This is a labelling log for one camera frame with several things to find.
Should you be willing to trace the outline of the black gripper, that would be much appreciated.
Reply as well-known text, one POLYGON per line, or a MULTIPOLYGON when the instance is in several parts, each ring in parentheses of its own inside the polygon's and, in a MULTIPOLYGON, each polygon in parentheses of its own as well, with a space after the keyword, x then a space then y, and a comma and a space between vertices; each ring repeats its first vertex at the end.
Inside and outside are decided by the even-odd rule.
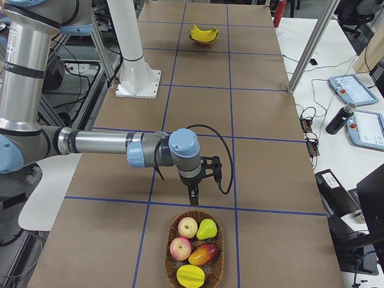
POLYGON ((191 206, 199 205, 199 188, 198 184, 203 179, 203 173, 192 173, 192 172, 180 172, 179 177, 181 182, 188 186, 188 196, 191 206))

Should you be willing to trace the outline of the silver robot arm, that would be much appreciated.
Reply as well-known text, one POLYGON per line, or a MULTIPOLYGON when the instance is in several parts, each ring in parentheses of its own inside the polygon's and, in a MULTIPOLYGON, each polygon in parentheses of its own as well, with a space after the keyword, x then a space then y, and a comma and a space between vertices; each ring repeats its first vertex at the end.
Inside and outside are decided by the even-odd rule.
POLYGON ((134 168, 175 166, 190 204, 198 205, 205 169, 193 131, 99 133, 85 131, 78 118, 62 126, 39 123, 52 37, 96 37, 91 1, 6 1, 4 10, 10 31, 1 89, 1 173, 56 155, 124 154, 134 168))

